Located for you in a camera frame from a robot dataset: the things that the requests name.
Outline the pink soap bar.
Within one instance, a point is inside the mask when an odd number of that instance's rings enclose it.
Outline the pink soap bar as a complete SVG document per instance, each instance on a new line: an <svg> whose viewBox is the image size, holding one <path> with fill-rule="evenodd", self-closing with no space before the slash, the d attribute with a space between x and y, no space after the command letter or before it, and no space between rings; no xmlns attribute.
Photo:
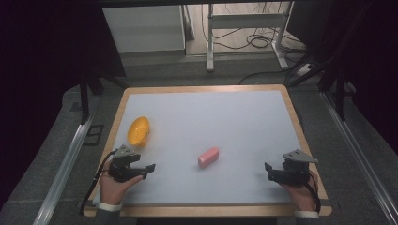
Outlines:
<svg viewBox="0 0 398 225"><path fill-rule="evenodd" d="M202 155L198 157L198 165L200 168L204 169L214 161L216 161L219 158L219 148L218 147L212 147L205 151Z"/></svg>

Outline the white cabinet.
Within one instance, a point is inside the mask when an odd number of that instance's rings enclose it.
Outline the white cabinet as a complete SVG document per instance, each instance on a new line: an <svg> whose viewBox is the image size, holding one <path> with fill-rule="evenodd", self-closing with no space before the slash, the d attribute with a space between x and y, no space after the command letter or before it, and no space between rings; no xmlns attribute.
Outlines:
<svg viewBox="0 0 398 225"><path fill-rule="evenodd" d="M110 7L102 11L119 53L185 49L181 6Z"/></svg>

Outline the white power strip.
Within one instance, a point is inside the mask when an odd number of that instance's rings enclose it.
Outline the white power strip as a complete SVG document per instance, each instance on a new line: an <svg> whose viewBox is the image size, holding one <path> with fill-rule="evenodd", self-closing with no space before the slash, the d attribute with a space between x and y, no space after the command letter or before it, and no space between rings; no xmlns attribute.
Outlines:
<svg viewBox="0 0 398 225"><path fill-rule="evenodd" d="M305 75L306 73L308 73L309 71L311 71L314 68L314 66L312 64L305 64L304 66L302 66L297 72L296 75L301 77L303 75Z"/></svg>

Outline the yellow plastic bowl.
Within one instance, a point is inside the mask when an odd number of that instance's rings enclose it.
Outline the yellow plastic bowl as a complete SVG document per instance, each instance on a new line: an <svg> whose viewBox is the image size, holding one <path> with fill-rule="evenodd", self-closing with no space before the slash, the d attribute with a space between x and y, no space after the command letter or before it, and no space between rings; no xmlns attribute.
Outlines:
<svg viewBox="0 0 398 225"><path fill-rule="evenodd" d="M138 117L130 125L127 139L136 147L145 147L150 132L149 120L145 116Z"/></svg>

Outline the black metal stand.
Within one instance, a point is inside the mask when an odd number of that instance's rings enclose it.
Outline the black metal stand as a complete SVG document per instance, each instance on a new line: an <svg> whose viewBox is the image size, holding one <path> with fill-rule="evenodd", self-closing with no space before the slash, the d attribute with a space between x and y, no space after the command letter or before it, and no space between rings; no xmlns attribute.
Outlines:
<svg viewBox="0 0 398 225"><path fill-rule="evenodd" d="M353 0L355 3L354 10L351 16L348 18L347 22L340 28L337 32L337 43L336 48L331 52L329 58L316 66L309 72L306 72L301 77L295 79L290 82L289 77L292 75L290 72L287 75L287 80L285 81L286 87L295 87L304 81L312 78L313 76L319 74L320 72L324 72L324 75L321 77L320 81L317 84L317 88L320 92L328 92L332 85L335 83L335 101L334 101L334 109L339 118L344 121L344 73L343 73L343 64L344 64L344 51L346 47L351 42L353 36L357 32L360 23L362 22L366 12L369 10L370 5L373 0Z"/></svg>
<svg viewBox="0 0 398 225"><path fill-rule="evenodd" d="M101 78L121 87L122 89L129 88L129 86L125 82L122 82L118 78L108 75L102 71L94 70L93 72L85 72L81 76L79 84L82 104L82 125L88 121L88 118L90 116L88 91L91 91L95 97L101 96L104 92L104 87L100 81Z"/></svg>

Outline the aluminium floor rail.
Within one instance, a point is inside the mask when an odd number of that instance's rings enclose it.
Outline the aluminium floor rail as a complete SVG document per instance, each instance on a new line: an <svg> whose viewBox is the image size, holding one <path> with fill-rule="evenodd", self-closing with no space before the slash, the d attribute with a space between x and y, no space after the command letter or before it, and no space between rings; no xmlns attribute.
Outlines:
<svg viewBox="0 0 398 225"><path fill-rule="evenodd" d="M59 167L59 170L49 188L49 191L38 210L33 225L49 225L54 210L69 179L74 163L83 146L85 136L92 124L94 115L90 114L87 120L78 126L77 131L69 145L68 151Z"/></svg>
<svg viewBox="0 0 398 225"><path fill-rule="evenodd" d="M398 206L395 204L393 198L389 194L383 182L378 178L372 167L370 161L365 156L362 148L360 147L357 139L353 135L350 127L345 120L335 110L336 104L334 103L332 97L328 93L320 93L320 96L326 102L329 113L336 124L337 128L340 130L344 141L350 150L353 158L357 162L360 171L362 172L368 186L375 195L375 199L379 204L381 210L386 216L390 225L398 225Z"/></svg>

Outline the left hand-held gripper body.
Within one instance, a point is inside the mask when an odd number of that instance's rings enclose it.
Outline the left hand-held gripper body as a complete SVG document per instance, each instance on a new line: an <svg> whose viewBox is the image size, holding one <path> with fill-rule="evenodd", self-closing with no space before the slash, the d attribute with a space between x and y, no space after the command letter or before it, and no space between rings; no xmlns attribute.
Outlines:
<svg viewBox="0 0 398 225"><path fill-rule="evenodd" d="M132 162L139 161L140 158L140 154L136 154L134 150L122 144L115 150L108 174L117 182L124 183L129 181L140 175L137 169L133 169L130 166Z"/></svg>

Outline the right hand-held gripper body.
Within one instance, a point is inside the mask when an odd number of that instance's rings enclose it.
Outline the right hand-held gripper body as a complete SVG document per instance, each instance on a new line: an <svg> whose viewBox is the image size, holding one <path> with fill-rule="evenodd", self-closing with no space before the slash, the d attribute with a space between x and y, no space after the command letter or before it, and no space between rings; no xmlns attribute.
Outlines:
<svg viewBox="0 0 398 225"><path fill-rule="evenodd" d="M283 157L283 170L276 172L276 182L293 186L307 183L310 179L309 164L317 163L318 159L298 149Z"/></svg>

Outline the white metal desk frame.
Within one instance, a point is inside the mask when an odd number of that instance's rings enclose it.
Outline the white metal desk frame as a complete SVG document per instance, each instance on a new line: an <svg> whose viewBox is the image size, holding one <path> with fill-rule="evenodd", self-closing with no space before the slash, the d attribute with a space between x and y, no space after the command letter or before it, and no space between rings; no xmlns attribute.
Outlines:
<svg viewBox="0 0 398 225"><path fill-rule="evenodd" d="M287 62L282 54L281 43L292 6L293 2L290 1L281 13L217 15L213 13L213 5L209 4L207 7L207 71L214 70L213 31L234 28L277 28L277 36L271 42L271 47L275 52L281 69L288 69Z"/></svg>

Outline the person's right hand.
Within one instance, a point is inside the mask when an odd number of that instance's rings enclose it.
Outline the person's right hand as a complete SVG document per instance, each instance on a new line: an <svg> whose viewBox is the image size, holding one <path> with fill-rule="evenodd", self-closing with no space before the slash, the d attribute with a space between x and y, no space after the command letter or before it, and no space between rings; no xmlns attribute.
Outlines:
<svg viewBox="0 0 398 225"><path fill-rule="evenodd" d="M316 201L312 192L306 187L295 187L281 184L290 196L291 201L299 211L316 211Z"/></svg>

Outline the white board with wooden frame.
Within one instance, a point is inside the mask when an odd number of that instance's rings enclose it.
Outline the white board with wooden frame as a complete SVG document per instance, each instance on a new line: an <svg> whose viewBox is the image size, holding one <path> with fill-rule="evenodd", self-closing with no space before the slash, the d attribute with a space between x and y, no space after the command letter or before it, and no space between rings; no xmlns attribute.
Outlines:
<svg viewBox="0 0 398 225"><path fill-rule="evenodd" d="M150 132L135 165L156 168L128 190L124 205L288 202L264 165L279 169L283 155L300 147L280 92L131 94L115 147L127 143L140 116ZM200 168L198 157L212 147L219 158Z"/></svg>

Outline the black floor grille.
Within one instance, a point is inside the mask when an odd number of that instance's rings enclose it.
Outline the black floor grille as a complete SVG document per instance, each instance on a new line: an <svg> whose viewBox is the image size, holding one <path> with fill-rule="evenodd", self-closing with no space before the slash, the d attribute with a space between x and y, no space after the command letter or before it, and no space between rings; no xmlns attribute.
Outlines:
<svg viewBox="0 0 398 225"><path fill-rule="evenodd" d="M83 146L97 146L100 143L104 125L92 125L89 127Z"/></svg>

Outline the person's left hand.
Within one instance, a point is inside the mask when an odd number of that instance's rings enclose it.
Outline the person's left hand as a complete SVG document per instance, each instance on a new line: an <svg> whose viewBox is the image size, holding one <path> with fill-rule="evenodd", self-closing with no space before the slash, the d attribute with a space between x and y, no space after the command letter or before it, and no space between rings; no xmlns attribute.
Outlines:
<svg viewBox="0 0 398 225"><path fill-rule="evenodd" d="M142 180L129 180L124 183L120 183L114 180L108 174L109 167L111 165L111 160L108 160L103 167L100 180L99 180L99 189L100 189L100 201L102 203L108 203L112 205L120 204L124 198L125 193L129 188L138 184Z"/></svg>

